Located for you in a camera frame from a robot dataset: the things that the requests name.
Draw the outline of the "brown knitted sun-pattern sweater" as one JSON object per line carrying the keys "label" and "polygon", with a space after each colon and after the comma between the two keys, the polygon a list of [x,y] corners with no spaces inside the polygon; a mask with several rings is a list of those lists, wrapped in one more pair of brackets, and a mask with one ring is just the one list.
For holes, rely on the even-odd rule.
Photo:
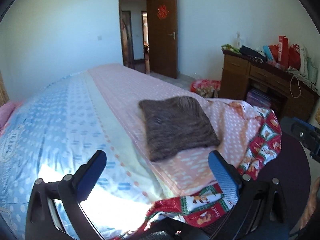
{"label": "brown knitted sun-pattern sweater", "polygon": [[142,100],[138,105],[145,120],[151,162],[170,159],[184,150],[220,145],[210,119],[195,98]]}

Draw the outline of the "red cartoon patterned quilt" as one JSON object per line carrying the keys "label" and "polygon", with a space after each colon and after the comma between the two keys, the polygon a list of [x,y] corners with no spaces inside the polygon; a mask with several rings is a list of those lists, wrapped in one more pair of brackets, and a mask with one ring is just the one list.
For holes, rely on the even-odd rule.
{"label": "red cartoon patterned quilt", "polygon": [[208,155],[216,184],[191,196],[156,202],[138,229],[138,239],[276,239],[286,225],[286,205],[278,179],[259,181],[260,170],[281,150],[280,124],[270,109],[257,108],[259,132],[239,167],[217,151]]}

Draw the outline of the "white paper bag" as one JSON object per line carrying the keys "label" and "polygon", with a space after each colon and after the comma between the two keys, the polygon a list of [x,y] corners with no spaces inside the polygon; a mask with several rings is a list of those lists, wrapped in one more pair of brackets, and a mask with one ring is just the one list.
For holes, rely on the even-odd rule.
{"label": "white paper bag", "polygon": [[300,74],[308,78],[308,52],[304,45],[299,46],[300,51]]}

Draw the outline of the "purple books under desk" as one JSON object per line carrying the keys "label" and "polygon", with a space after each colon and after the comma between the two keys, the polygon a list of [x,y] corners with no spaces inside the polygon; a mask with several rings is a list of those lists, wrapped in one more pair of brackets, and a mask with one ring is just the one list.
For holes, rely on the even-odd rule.
{"label": "purple books under desk", "polygon": [[271,99],[256,89],[252,89],[247,93],[246,102],[252,106],[271,108]]}

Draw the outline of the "red gift bag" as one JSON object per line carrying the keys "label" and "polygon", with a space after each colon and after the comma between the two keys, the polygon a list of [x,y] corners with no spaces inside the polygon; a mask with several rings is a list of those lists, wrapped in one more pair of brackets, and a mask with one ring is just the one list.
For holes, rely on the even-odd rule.
{"label": "red gift bag", "polygon": [[278,63],[286,69],[289,67],[289,40],[286,36],[278,36]]}

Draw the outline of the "brown wooden desk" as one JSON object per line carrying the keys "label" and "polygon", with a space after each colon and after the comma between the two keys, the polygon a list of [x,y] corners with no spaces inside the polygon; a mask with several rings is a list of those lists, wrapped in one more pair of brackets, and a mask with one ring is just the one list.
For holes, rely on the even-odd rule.
{"label": "brown wooden desk", "polygon": [[292,74],[266,63],[224,50],[220,98],[243,100],[256,90],[267,97],[278,119],[311,121],[319,94]]}

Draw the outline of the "red patterned bag on floor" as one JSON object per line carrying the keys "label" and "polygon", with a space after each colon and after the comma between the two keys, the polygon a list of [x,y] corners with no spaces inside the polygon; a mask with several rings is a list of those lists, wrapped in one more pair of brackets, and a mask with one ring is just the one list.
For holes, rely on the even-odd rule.
{"label": "red patterned bag on floor", "polygon": [[190,86],[190,91],[203,98],[217,98],[221,88],[221,81],[200,79],[194,81]]}

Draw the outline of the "pink folded blanket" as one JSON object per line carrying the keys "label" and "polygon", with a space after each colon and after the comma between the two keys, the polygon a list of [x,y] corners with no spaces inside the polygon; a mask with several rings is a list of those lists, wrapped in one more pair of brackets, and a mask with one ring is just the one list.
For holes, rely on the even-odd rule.
{"label": "pink folded blanket", "polygon": [[13,102],[9,101],[0,108],[0,132],[1,136],[5,133],[6,129],[10,125],[10,118],[16,112],[16,110],[21,107],[22,101]]}

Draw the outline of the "green cloth on desk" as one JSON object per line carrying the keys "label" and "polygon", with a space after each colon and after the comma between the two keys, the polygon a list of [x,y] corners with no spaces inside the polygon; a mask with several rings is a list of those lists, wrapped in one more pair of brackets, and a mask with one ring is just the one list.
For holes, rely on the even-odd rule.
{"label": "green cloth on desk", "polygon": [[230,44],[224,44],[221,46],[221,50],[222,51],[230,51],[232,53],[235,54],[239,54],[241,55],[240,49],[239,48],[235,48],[234,46],[230,45]]}

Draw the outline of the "pink and blue bedsheet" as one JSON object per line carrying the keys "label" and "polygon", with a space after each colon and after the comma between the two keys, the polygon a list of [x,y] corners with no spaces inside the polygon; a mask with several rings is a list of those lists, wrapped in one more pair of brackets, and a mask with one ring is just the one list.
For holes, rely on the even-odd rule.
{"label": "pink and blue bedsheet", "polygon": [[[195,98],[210,119],[219,146],[193,148],[149,160],[139,102]],[[239,167],[260,129],[257,106],[205,99],[139,73],[108,64],[56,81],[23,101],[1,136],[1,237],[25,239],[35,180],[74,174],[96,151],[107,162],[82,208],[106,239],[126,239],[160,200],[186,197],[216,184],[208,155],[218,151]]]}

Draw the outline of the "yellow patterned curtain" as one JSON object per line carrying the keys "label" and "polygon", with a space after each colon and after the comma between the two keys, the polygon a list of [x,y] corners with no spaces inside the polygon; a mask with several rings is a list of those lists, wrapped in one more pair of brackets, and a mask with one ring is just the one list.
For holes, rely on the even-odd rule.
{"label": "yellow patterned curtain", "polygon": [[0,73],[0,106],[3,106],[9,101],[9,96],[4,86],[2,74]]}

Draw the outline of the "brown wooden door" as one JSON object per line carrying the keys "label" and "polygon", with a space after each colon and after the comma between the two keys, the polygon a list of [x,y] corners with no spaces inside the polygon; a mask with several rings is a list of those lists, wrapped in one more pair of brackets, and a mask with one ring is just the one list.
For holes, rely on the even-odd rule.
{"label": "brown wooden door", "polygon": [[[166,5],[169,15],[160,20],[157,8]],[[177,0],[147,0],[150,70],[176,79],[177,57]]]}

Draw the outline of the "red paper door decoration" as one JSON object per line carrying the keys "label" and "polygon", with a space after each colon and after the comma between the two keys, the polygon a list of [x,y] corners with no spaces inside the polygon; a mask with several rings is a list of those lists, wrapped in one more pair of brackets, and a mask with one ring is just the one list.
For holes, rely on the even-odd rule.
{"label": "red paper door decoration", "polygon": [[169,10],[167,9],[166,5],[163,4],[157,8],[157,16],[160,20],[166,19],[168,15],[169,15]]}

